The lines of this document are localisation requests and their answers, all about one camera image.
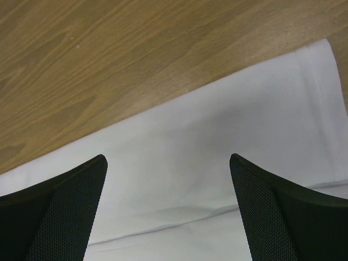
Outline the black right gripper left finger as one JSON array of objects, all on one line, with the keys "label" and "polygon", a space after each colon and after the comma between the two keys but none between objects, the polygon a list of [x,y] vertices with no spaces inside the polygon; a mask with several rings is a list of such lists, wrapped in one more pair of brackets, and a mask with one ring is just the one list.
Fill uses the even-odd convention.
[{"label": "black right gripper left finger", "polygon": [[1,196],[1,260],[83,260],[107,168],[100,154]]}]

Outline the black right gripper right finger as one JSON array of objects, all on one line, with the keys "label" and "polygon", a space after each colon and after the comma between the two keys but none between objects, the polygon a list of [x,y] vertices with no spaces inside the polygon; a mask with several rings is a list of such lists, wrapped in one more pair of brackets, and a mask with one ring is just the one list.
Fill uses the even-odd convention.
[{"label": "black right gripper right finger", "polygon": [[252,260],[347,260],[347,200],[229,162]]}]

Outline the white t shirt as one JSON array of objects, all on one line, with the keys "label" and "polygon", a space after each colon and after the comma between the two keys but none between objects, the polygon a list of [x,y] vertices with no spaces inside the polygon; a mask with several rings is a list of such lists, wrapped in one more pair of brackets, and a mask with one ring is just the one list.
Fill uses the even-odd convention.
[{"label": "white t shirt", "polygon": [[250,66],[1,175],[1,194],[102,154],[86,260],[250,260],[229,159],[347,198],[347,112],[330,43]]}]

